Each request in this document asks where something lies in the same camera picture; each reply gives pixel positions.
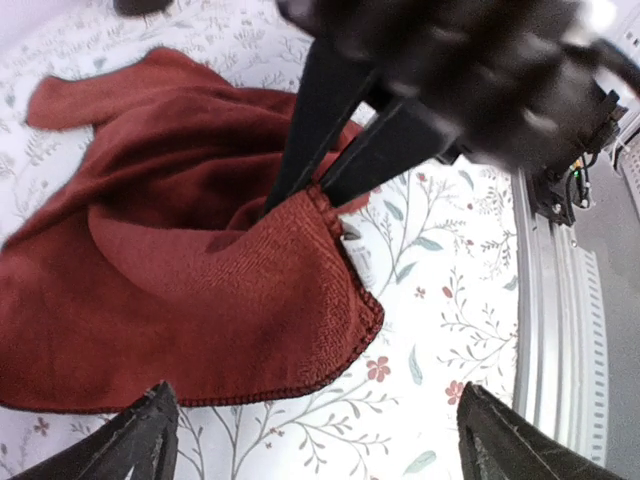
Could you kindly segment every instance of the white floral tablecloth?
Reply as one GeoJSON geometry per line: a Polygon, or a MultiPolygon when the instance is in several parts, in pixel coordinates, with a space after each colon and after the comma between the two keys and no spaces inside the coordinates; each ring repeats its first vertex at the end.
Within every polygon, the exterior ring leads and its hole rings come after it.
{"type": "MultiPolygon", "coordinates": [[[[294,90],[309,43],[273,0],[176,0],[166,14],[137,20],[93,0],[52,19],[0,59],[0,243],[68,181],[91,141],[88,128],[23,125],[45,74],[90,76],[165,45],[235,85],[294,90]]],[[[383,332],[314,395],[182,409],[176,479],[459,479],[463,382],[511,402],[518,298],[509,178],[464,160],[425,163],[345,221],[362,234],[358,263],[385,307],[383,332]]],[[[0,409],[0,479],[106,420],[0,409]]]]}

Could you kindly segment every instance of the pink flower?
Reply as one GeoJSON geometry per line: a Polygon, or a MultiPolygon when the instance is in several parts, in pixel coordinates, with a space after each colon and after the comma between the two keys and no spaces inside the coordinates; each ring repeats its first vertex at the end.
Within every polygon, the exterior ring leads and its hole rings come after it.
{"type": "Polygon", "coordinates": [[[444,393],[447,394],[449,400],[447,403],[449,405],[455,405],[460,401],[460,397],[462,396],[462,391],[464,390],[464,384],[462,382],[456,382],[453,380],[451,385],[444,389],[444,393]]]}
{"type": "Polygon", "coordinates": [[[44,421],[44,418],[38,417],[38,423],[33,426],[33,431],[39,433],[43,437],[46,437],[47,430],[49,430],[49,424],[44,421]]]}
{"type": "Polygon", "coordinates": [[[387,366],[387,363],[389,363],[389,359],[387,357],[380,357],[377,362],[369,360],[367,362],[369,380],[376,379],[378,382],[382,382],[385,375],[389,375],[391,373],[391,369],[387,366]]]}

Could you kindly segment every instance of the maroon fabric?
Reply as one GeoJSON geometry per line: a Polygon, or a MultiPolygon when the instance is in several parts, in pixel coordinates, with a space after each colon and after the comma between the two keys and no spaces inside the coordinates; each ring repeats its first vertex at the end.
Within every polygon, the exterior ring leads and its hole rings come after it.
{"type": "Polygon", "coordinates": [[[168,49],[43,81],[29,124],[96,138],[0,254],[0,403],[109,411],[163,379],[184,405],[246,403],[311,392],[355,360],[383,312],[327,199],[312,187],[257,221],[294,102],[168,49]]]}

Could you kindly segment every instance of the red cloth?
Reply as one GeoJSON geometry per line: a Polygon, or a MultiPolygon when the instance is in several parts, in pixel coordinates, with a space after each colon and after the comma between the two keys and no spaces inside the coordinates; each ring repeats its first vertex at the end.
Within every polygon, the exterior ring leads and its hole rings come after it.
{"type": "Polygon", "coordinates": [[[327,199],[312,187],[257,221],[294,102],[168,49],[43,81],[28,123],[96,137],[0,254],[0,403],[110,411],[163,379],[184,405],[247,403],[357,358],[383,312],[327,199]]]}

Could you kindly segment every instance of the floral pattern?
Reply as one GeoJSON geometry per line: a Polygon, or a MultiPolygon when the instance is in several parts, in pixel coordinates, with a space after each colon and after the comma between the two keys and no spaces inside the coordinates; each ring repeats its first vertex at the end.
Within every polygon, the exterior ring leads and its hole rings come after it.
{"type": "MultiPolygon", "coordinates": [[[[0,243],[77,169],[88,128],[23,124],[47,74],[81,78],[151,48],[177,48],[232,84],[295,90],[310,40],[273,0],[175,0],[122,19],[87,0],[0,58],[0,243]]],[[[361,108],[361,123],[371,116],[361,108]]],[[[336,382],[290,400],[183,408],[176,478],[460,479],[456,406],[466,381],[512,400],[517,333],[516,231],[509,178],[461,160],[426,162],[376,188],[343,218],[354,264],[386,310],[370,348],[336,382]]],[[[94,432],[107,415],[0,409],[0,480],[94,432]]]]}

